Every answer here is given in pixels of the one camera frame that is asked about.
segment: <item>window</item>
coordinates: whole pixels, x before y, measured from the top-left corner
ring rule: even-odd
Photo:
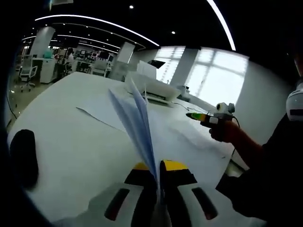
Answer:
[[[184,50],[184,46],[167,46],[158,50],[155,60],[163,61],[165,64],[157,69],[157,80],[170,83]]]
[[[248,57],[220,50],[203,48],[187,78],[189,93],[216,106],[218,103],[237,103]]]

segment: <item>hand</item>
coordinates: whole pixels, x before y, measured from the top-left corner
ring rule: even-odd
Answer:
[[[233,121],[225,121],[209,130],[212,138],[219,142],[233,143],[241,129]]]

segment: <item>person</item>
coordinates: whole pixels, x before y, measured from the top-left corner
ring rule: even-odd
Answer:
[[[301,75],[298,83],[302,84],[302,49],[294,59]],[[296,206],[301,206],[296,201],[302,193],[303,122],[291,121],[285,114],[264,145],[256,143],[231,121],[209,132],[213,139],[231,143],[249,167],[238,178],[224,175],[216,187],[232,201],[234,209],[269,223],[285,217],[293,220],[298,212]]]
[[[73,56],[73,53],[74,53],[74,51],[73,51],[72,48],[69,48],[69,49],[67,50],[67,56],[68,56],[68,58],[67,58],[65,64],[72,65],[72,64],[74,63],[74,56]]]

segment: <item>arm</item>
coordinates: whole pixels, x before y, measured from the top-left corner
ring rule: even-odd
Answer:
[[[264,154],[262,146],[253,141],[234,122],[226,121],[209,132],[217,141],[232,143],[248,167],[257,165],[262,160]]]
[[[257,165],[263,159],[264,151],[262,146],[253,141],[240,128],[232,141],[232,145],[236,148],[237,152],[249,168]]]

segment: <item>black object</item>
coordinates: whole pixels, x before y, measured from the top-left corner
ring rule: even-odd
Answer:
[[[132,227],[150,226],[157,202],[157,183],[149,170],[132,169],[124,183],[143,186],[132,219]]]
[[[10,144],[10,155],[21,185],[26,189],[33,188],[39,171],[35,135],[31,130],[23,129],[16,133]]]
[[[188,169],[167,171],[164,161],[160,162],[162,203],[167,205],[171,226],[173,227],[192,226],[187,207],[178,190],[178,186],[192,183],[197,183],[197,181]]]
[[[159,69],[162,65],[165,64],[165,62],[163,62],[163,61],[158,61],[158,60],[150,60],[148,63],[149,63],[150,65],[156,67],[157,69]]]

